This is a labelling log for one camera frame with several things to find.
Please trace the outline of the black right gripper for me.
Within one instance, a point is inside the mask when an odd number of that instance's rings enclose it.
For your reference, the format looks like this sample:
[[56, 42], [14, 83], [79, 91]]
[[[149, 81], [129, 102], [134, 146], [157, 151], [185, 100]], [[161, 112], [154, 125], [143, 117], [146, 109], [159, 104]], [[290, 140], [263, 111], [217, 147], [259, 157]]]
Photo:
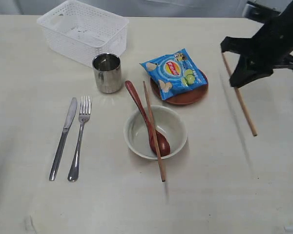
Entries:
[[269, 77], [274, 69], [293, 71], [293, 18], [273, 18], [252, 38], [225, 37], [221, 52], [239, 54], [230, 85], [241, 88], [257, 79]]

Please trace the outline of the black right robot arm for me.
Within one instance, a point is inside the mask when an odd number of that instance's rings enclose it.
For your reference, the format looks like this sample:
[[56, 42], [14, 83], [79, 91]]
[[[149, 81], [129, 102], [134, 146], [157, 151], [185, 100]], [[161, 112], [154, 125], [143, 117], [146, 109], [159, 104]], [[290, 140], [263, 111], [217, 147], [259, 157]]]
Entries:
[[272, 15], [251, 38], [225, 37], [221, 51], [239, 54], [230, 76], [231, 87], [240, 88], [269, 77], [275, 69], [293, 71], [293, 1], [279, 15]]

